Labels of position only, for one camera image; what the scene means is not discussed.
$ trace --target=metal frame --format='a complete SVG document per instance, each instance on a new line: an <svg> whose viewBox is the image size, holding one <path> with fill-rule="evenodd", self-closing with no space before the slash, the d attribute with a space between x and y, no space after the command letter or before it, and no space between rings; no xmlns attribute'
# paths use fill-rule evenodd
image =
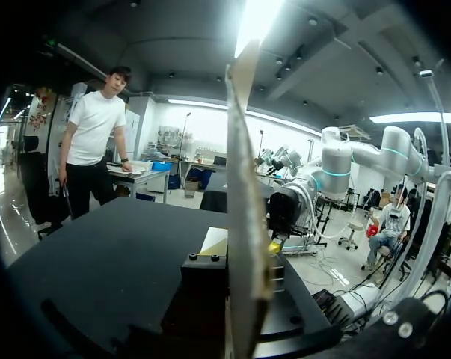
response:
<svg viewBox="0 0 451 359"><path fill-rule="evenodd" d="M167 193L168 193L168 177L170 176L170 171L148 171L139 176L131 177L128 175L127 177L116 174L115 172L109 171L112 176L112 180L116 185L124 185L130 188L130 194L132 198L135 198L137 194L137 185L143 185L146 182L153 180L154 178L165 176L164 178L164 200L163 203L167 203ZM133 180L133 182L124 181L123 178L127 178Z"/></svg>

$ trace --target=cardboard box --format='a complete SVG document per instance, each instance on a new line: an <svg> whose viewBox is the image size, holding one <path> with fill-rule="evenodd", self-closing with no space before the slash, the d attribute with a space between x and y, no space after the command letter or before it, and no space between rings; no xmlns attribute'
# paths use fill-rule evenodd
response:
<svg viewBox="0 0 451 359"><path fill-rule="evenodd" d="M391 202L391 194L387 192L383 192L381 194L380 204L378 205L380 208L385 207L389 202Z"/></svg>

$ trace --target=man's hand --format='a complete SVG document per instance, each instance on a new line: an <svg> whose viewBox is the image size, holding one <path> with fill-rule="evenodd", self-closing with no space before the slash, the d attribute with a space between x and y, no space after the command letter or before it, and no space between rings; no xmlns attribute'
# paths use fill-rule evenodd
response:
<svg viewBox="0 0 451 359"><path fill-rule="evenodd" d="M124 162L122 164L122 171L132 172L132 165L130 164L130 162Z"/></svg>
<svg viewBox="0 0 451 359"><path fill-rule="evenodd" d="M61 187L64 187L64 185L67 182L67 172L65 168L61 168L59 170L59 183L61 184Z"/></svg>

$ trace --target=hair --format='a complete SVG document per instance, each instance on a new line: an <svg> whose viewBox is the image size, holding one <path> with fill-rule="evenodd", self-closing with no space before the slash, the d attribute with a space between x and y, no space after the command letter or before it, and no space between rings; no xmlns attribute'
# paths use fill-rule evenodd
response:
<svg viewBox="0 0 451 359"><path fill-rule="evenodd" d="M406 187L403 188L403 185L399 185L398 189L396 191L399 191L400 189L403 190L402 192L402 198L403 200L408 196L408 190L406 189Z"/></svg>
<svg viewBox="0 0 451 359"><path fill-rule="evenodd" d="M128 66L116 66L112 67L108 74L109 76L112 76L116 73L118 75L121 75L125 82L129 82L132 78L131 72L132 70Z"/></svg>

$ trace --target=table leg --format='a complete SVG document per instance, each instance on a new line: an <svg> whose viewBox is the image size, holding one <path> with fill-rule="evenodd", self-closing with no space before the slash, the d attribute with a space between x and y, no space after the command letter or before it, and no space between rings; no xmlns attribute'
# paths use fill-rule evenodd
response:
<svg viewBox="0 0 451 359"><path fill-rule="evenodd" d="M167 194L168 194L168 177L170 176L170 172L167 172L164 176L164 199L163 204L167 203Z"/></svg>
<svg viewBox="0 0 451 359"><path fill-rule="evenodd" d="M189 162L188 167L187 167L187 172L185 172L185 177L183 177L183 188L185 189L185 181L187 180L188 177L188 172L190 172L192 168L192 163Z"/></svg>

